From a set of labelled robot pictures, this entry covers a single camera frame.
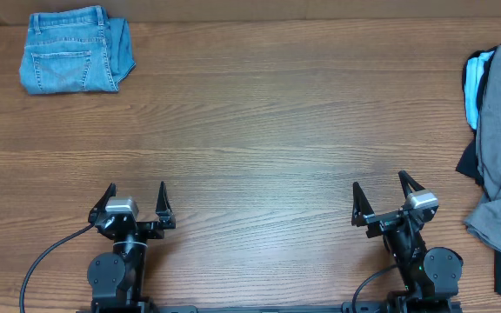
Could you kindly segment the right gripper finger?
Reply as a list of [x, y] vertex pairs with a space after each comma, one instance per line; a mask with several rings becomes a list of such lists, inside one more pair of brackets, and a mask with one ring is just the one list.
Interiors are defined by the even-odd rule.
[[413, 179], [406, 170], [400, 170], [398, 172], [398, 177], [401, 183], [401, 187], [404, 193], [404, 197], [409, 196], [413, 192], [424, 190], [424, 186]]
[[365, 226], [369, 220], [375, 216], [366, 195], [363, 192], [359, 182], [354, 182], [352, 185], [353, 207], [351, 224], [353, 226]]

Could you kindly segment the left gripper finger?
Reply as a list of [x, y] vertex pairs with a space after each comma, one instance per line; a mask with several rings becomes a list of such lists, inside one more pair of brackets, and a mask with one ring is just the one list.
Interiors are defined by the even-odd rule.
[[160, 183], [155, 212], [161, 223], [174, 222], [174, 214], [170, 206], [170, 202], [167, 196], [167, 189], [164, 181]]
[[93, 208], [89, 212], [89, 216], [97, 216], [105, 211], [105, 207], [109, 200], [117, 194], [117, 186], [111, 183], [102, 197], [97, 201]]

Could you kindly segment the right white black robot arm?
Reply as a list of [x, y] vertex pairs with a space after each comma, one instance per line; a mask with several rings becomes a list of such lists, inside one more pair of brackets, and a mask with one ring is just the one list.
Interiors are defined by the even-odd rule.
[[357, 310], [357, 298], [365, 285], [396, 269], [405, 290], [390, 292], [380, 304], [382, 312], [459, 312], [460, 304], [451, 299], [458, 294], [463, 258], [445, 247], [428, 249], [421, 236], [424, 225], [437, 213], [438, 199], [406, 171], [399, 171], [398, 176], [404, 204], [382, 215], [374, 212], [360, 184], [352, 185], [351, 224], [365, 227], [369, 238], [382, 237], [395, 263], [359, 285], [351, 300], [351, 309]]

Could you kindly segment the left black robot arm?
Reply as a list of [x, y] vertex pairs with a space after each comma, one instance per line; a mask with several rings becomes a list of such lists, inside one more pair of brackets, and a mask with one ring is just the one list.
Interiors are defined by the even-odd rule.
[[157, 220], [139, 221], [136, 201], [117, 196], [112, 183], [90, 211], [88, 222], [113, 242], [112, 251], [96, 256], [87, 269], [92, 288], [92, 312], [157, 312], [153, 300], [143, 295], [147, 242], [164, 238], [176, 228], [167, 189], [160, 184], [155, 209]]

